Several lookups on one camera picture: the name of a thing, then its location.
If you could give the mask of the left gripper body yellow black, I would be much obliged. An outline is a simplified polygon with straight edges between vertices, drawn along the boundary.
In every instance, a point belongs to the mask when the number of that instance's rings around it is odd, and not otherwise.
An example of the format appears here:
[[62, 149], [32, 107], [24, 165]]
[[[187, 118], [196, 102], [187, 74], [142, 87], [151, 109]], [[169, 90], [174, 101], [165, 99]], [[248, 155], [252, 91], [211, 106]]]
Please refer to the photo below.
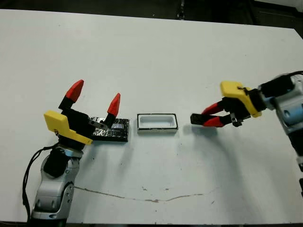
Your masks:
[[104, 122], [96, 122], [87, 114], [66, 110], [62, 113], [49, 110], [44, 113], [48, 130], [58, 137], [59, 145], [71, 149], [83, 149], [93, 142], [92, 135], [96, 128], [106, 130]]

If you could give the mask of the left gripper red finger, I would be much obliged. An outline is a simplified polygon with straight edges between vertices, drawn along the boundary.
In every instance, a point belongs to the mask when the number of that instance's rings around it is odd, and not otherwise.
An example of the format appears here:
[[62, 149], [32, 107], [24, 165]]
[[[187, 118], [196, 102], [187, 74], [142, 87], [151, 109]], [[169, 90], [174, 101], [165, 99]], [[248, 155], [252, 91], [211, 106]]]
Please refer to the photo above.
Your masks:
[[71, 109], [72, 105], [76, 103], [78, 100], [82, 88], [84, 85], [84, 80], [80, 79], [77, 82], [75, 82], [70, 89], [66, 92], [63, 100], [61, 101], [59, 105], [59, 109], [61, 110], [66, 110], [66, 109]]
[[120, 106], [120, 99], [121, 95], [120, 93], [117, 93], [112, 102], [109, 105], [109, 108], [107, 110], [107, 117], [104, 121], [104, 124], [108, 127], [111, 128], [117, 115], [119, 112], [119, 106]]

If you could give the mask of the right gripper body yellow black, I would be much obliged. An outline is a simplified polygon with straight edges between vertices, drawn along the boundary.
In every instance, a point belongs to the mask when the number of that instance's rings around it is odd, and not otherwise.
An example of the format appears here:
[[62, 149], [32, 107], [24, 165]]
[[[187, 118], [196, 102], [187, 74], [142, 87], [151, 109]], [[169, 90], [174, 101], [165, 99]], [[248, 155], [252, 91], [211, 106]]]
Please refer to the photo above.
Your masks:
[[244, 87], [235, 81], [221, 82], [220, 89], [223, 95], [223, 109], [230, 114], [233, 126], [239, 127], [245, 119], [262, 115], [264, 102], [258, 89]]

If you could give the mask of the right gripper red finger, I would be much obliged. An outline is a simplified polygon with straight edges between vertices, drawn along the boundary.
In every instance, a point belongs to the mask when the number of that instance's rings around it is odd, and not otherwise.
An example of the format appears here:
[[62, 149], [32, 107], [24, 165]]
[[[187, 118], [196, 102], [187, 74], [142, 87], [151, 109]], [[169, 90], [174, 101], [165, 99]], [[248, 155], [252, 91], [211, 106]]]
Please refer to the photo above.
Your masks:
[[217, 103], [214, 103], [207, 107], [205, 110], [202, 111], [203, 115], [214, 115], [219, 112], [225, 111], [226, 109], [226, 102], [224, 100], [221, 100]]
[[211, 118], [206, 120], [203, 123], [203, 126], [205, 127], [216, 127], [216, 128], [221, 128], [224, 127], [227, 124], [231, 124], [232, 123], [232, 119], [231, 119], [231, 115], [226, 115], [226, 116], [212, 116]]

